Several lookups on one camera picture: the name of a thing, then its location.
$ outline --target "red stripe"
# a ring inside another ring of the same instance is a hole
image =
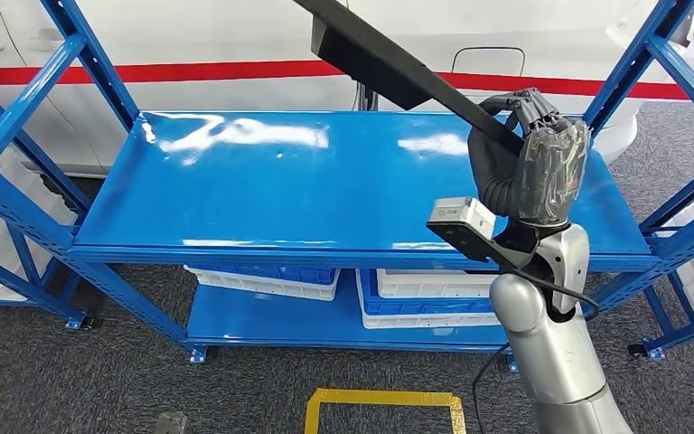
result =
[[[24,85],[39,68],[0,68],[0,85]],[[116,67],[127,83],[158,81],[206,81],[241,79],[279,79],[289,77],[325,77],[342,73],[324,61],[231,61],[215,63],[177,63],[121,65]],[[509,91],[529,87],[544,93],[594,96],[600,80],[516,77],[507,75],[440,72],[440,76],[458,89]],[[60,78],[60,84],[91,83],[81,67],[71,67]],[[687,99],[676,84],[637,83],[629,94],[633,98]]]

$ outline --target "blue plastic crate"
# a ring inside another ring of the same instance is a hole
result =
[[[491,313],[491,300],[479,298],[383,298],[375,269],[362,269],[369,273],[369,285],[363,288],[363,305],[367,315],[419,315],[419,314],[481,314]]]
[[[232,267],[221,265],[188,265],[192,269],[207,269],[221,273],[243,274],[260,278],[280,278],[314,285],[331,285],[336,269],[311,269],[300,267]]]

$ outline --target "black cable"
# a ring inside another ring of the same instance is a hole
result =
[[[488,362],[485,362],[482,368],[480,368],[480,371],[477,373],[477,375],[474,376],[474,380],[472,381],[472,398],[474,400],[474,414],[477,415],[477,426],[480,428],[480,432],[482,434],[485,434],[485,429],[483,429],[483,419],[480,416],[480,407],[477,406],[477,382],[480,381],[480,378],[483,377],[483,374],[485,371],[488,370],[488,368],[496,362],[496,359],[498,359],[504,350],[510,347],[510,343],[506,343],[502,345],[498,350],[496,350],[496,353],[493,353],[490,359],[488,359]]]
[[[577,292],[574,292],[568,288],[561,287],[560,285],[556,285],[552,282],[547,282],[546,280],[537,278],[535,276],[531,276],[530,274],[526,273],[525,271],[521,269],[511,269],[507,271],[508,273],[514,274],[515,276],[519,276],[521,278],[524,278],[531,282],[532,284],[542,287],[545,289],[550,289],[552,291],[559,292],[560,294],[565,294],[566,296],[573,297],[579,301],[583,301],[584,303],[588,304],[590,307],[592,307],[592,311],[589,313],[589,315],[585,316],[585,320],[587,322],[595,319],[595,317],[600,313],[600,305],[597,304],[596,301],[594,301],[591,297],[585,296],[584,294],[580,294]],[[474,400],[474,413],[475,416],[477,417],[477,426],[480,428],[481,434],[485,434],[485,430],[483,429],[483,420],[481,419],[480,416],[480,408],[477,406],[477,382],[480,381],[481,378],[483,378],[483,375],[485,374],[486,371],[488,371],[488,368],[491,367],[492,364],[496,362],[496,359],[498,359],[504,350],[509,348],[510,343],[506,343],[502,345],[498,350],[496,350],[496,353],[493,353],[490,359],[488,359],[488,362],[486,362],[482,368],[480,368],[480,371],[478,371],[477,375],[474,376],[474,380],[472,381],[472,397]]]
[[[537,287],[551,289],[555,292],[559,292],[560,294],[565,294],[566,296],[573,297],[573,298],[577,299],[578,301],[583,301],[584,303],[588,304],[590,307],[592,307],[592,311],[589,313],[589,315],[584,317],[584,319],[587,322],[595,319],[597,317],[597,314],[600,313],[600,305],[598,305],[597,302],[594,301],[589,296],[585,296],[584,294],[572,291],[572,290],[565,288],[565,287],[561,287],[560,285],[556,285],[552,282],[547,282],[546,280],[537,278],[535,276],[531,276],[530,274],[526,273],[525,271],[523,271],[521,269],[511,269],[507,272],[514,274],[515,276],[520,276],[521,278],[528,280],[530,283],[536,285]]]

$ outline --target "yellow floor marking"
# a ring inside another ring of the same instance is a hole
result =
[[[396,392],[355,391],[348,389],[320,389],[307,402],[305,434],[317,434],[322,403],[373,404],[373,405],[418,405],[425,407],[448,407],[451,410],[451,425],[454,434],[465,434],[462,400],[446,392]]]

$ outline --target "shelf surface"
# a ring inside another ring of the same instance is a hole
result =
[[[340,274],[334,301],[199,285],[192,302],[187,335],[190,342],[212,345],[449,351],[494,351],[507,342],[500,325],[364,328],[353,269],[345,269]]]
[[[73,249],[143,262],[272,251],[461,263],[425,222],[435,199],[476,195],[468,132],[442,113],[143,112]],[[596,152],[570,215],[593,256],[651,255]]]

